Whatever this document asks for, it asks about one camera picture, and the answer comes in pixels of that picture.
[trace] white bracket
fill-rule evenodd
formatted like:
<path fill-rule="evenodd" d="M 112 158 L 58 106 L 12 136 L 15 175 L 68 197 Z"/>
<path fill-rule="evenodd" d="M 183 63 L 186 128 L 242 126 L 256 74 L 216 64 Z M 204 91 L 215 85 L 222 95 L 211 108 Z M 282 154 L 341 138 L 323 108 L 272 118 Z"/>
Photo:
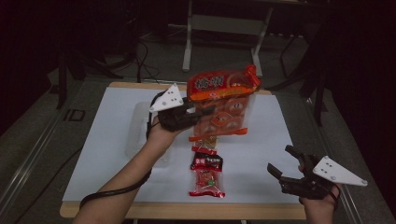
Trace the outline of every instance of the white bracket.
<path fill-rule="evenodd" d="M 366 187 L 368 182 L 354 175 L 346 168 L 330 159 L 323 157 L 313 170 L 314 174 L 319 175 L 333 183 L 348 184 Z"/>
<path fill-rule="evenodd" d="M 161 111 L 183 105 L 183 98 L 177 84 L 173 84 L 157 101 L 151 106 L 149 112 Z"/>

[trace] dark background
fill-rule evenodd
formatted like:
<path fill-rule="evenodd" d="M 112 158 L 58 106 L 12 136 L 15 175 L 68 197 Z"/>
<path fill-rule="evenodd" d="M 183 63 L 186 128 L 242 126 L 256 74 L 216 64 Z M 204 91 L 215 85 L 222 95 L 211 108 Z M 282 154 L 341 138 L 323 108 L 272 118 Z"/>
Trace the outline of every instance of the dark background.
<path fill-rule="evenodd" d="M 131 4 L 138 2 L 2 1 L 0 134 L 50 88 L 47 73 L 58 67 L 60 42 L 66 41 L 100 60 L 106 52 L 133 50 L 134 46 L 127 44 L 121 44 L 125 49 L 120 49 L 115 42 L 134 43 L 128 40 L 138 35 L 141 23 L 159 34 L 166 34 L 168 22 L 186 22 L 187 1 L 144 1 L 135 21 L 136 5 L 132 7 Z M 327 72 L 326 87 L 332 91 L 334 101 L 395 216 L 396 184 L 392 178 L 396 171 L 393 147 L 396 137 L 396 4 L 394 1 L 336 1 L 334 5 L 330 18 L 324 18 L 327 20 L 321 35 L 317 35 L 304 59 L 312 62 L 321 59 L 320 66 L 315 69 Z M 120 6 L 129 11 L 120 11 Z M 243 16 L 244 10 L 224 9 L 219 13 Z M 248 14 L 262 16 L 257 11 Z M 276 11 L 270 31 L 292 33 L 295 23 L 290 15 L 287 8 Z M 122 32 L 127 32 L 126 40 L 120 40 Z M 100 37 L 106 35 L 114 35 L 114 41 L 106 42 L 112 38 Z"/>

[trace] gray floor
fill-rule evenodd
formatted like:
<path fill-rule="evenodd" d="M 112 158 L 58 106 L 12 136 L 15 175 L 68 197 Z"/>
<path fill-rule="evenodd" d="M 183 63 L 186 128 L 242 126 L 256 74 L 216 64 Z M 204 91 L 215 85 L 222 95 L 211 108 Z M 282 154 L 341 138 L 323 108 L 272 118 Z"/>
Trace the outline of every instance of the gray floor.
<path fill-rule="evenodd" d="M 142 38 L 142 42 L 148 47 L 145 60 L 148 70 L 142 71 L 145 81 L 154 81 L 155 76 L 155 79 L 161 81 L 185 82 L 199 72 L 219 69 L 241 70 L 250 63 L 249 48 L 254 45 L 254 37 L 220 35 L 217 36 L 219 41 L 213 41 L 212 34 L 196 33 L 193 39 L 191 70 L 189 73 L 183 73 L 181 65 L 185 33 L 183 28 L 177 27 L 172 30 L 173 35 L 167 40 L 159 40 L 154 35 Z M 279 67 L 278 55 L 287 41 L 274 35 L 265 38 L 260 53 L 264 74 L 263 86 L 272 86 L 285 79 Z M 303 39 L 297 39 L 292 45 L 285 56 L 288 71 L 298 64 L 306 47 Z M 145 54 L 146 49 L 139 45 L 139 57 L 144 58 Z M 59 215 L 59 209 L 78 153 L 65 164 L 59 174 L 57 172 L 61 165 L 83 146 L 106 86 L 114 81 L 89 71 L 84 81 L 69 78 L 69 97 L 63 109 L 55 109 L 57 95 L 46 93 L 0 138 L 1 192 L 6 192 L 8 184 L 30 152 L 36 152 L 37 157 L 36 163 L 29 164 L 29 167 L 34 169 L 31 172 L 24 171 L 26 176 L 21 178 L 22 182 L 24 181 L 23 188 L 7 190 L 8 196 L 15 196 L 8 203 L 4 203 L 2 198 L 0 205 L 7 204 L 10 207 L 7 210 L 0 207 L 1 223 L 14 223 L 22 214 L 19 223 L 71 222 L 70 219 Z M 130 64 L 116 72 L 125 76 L 123 81 L 135 81 L 136 64 Z M 49 74 L 54 83 L 56 75 L 56 70 Z M 307 153 L 330 154 L 346 168 L 369 181 L 367 188 L 344 188 L 346 196 L 341 207 L 335 212 L 335 223 L 395 223 L 359 153 L 359 148 L 332 100 L 332 93 L 325 92 L 326 111 L 322 113 L 323 127 L 319 128 L 312 119 L 311 104 L 298 95 L 301 85 L 302 83 L 296 83 L 282 91 L 274 92 L 281 104 L 293 144 L 303 148 Z M 64 120 L 67 109 L 85 110 L 84 120 Z M 45 191 L 35 200 L 42 189 Z M 252 222 L 304 223 L 287 220 Z"/>

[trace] forearm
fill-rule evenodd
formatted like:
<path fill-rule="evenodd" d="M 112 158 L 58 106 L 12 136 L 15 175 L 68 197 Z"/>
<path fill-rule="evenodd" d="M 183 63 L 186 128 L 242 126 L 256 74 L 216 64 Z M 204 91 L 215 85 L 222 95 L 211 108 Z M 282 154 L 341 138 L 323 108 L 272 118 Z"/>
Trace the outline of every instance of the forearm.
<path fill-rule="evenodd" d="M 141 180 L 161 157 L 156 145 L 146 143 L 112 179 L 99 191 L 123 189 Z M 128 212 L 138 189 L 121 195 L 87 202 L 78 212 L 73 223 L 121 223 Z"/>

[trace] orange plastic packaging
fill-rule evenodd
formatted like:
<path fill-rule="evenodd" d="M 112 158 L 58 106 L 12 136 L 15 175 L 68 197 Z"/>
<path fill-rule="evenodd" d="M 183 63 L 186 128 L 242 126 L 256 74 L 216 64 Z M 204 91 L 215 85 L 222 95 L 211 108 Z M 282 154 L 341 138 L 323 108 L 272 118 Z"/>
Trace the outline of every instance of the orange plastic packaging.
<path fill-rule="evenodd" d="M 256 67 L 249 64 L 245 71 L 212 71 L 197 74 L 187 83 L 187 94 L 198 112 L 215 106 L 215 112 L 204 116 L 194 126 L 189 140 L 194 142 L 209 136 L 246 134 L 252 94 L 260 89 Z"/>

